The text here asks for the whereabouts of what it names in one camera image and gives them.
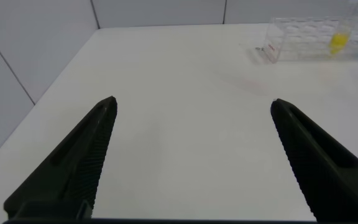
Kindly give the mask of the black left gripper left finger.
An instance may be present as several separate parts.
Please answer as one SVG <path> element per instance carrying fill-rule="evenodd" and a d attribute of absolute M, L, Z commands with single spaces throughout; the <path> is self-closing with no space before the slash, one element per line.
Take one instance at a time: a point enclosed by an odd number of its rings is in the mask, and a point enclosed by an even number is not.
<path fill-rule="evenodd" d="M 116 116 L 115 97 L 97 103 L 7 198 L 8 218 L 91 218 Z"/>

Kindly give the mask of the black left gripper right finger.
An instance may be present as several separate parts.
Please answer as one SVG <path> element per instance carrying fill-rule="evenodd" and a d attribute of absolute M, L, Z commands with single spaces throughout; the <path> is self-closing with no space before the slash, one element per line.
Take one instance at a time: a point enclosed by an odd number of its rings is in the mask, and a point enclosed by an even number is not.
<path fill-rule="evenodd" d="M 358 222 L 358 158 L 295 105 L 270 113 L 305 200 L 319 222 Z"/>

